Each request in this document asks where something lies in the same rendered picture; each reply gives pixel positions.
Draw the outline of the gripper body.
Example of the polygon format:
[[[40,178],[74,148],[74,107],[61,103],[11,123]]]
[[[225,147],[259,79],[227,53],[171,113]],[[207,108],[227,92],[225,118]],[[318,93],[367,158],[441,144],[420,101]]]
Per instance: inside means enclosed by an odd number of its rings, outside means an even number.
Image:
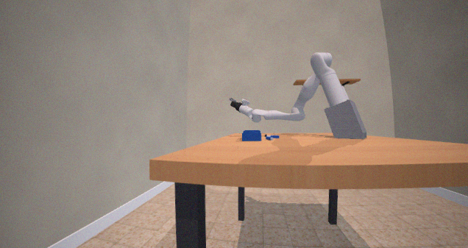
[[[230,106],[234,107],[238,112],[243,113],[244,108],[247,107],[249,102],[247,100],[245,100],[245,99],[242,99],[241,101],[242,101],[242,103],[240,103],[240,102],[237,103],[237,102],[232,101]]]

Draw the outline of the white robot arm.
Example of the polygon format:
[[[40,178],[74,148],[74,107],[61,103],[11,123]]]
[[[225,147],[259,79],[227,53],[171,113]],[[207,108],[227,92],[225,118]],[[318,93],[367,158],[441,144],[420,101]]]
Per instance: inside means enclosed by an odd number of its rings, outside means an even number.
[[[308,101],[313,97],[319,83],[322,85],[330,107],[347,101],[349,98],[344,86],[341,86],[336,72],[329,68],[332,60],[333,58],[330,53],[314,53],[311,56],[311,67],[314,73],[303,84],[299,96],[291,109],[291,113],[282,113],[276,110],[253,110],[250,107],[245,107],[243,111],[244,115],[257,123],[261,120],[260,115],[262,115],[266,120],[281,119],[301,121],[305,118],[304,106],[306,100]]]

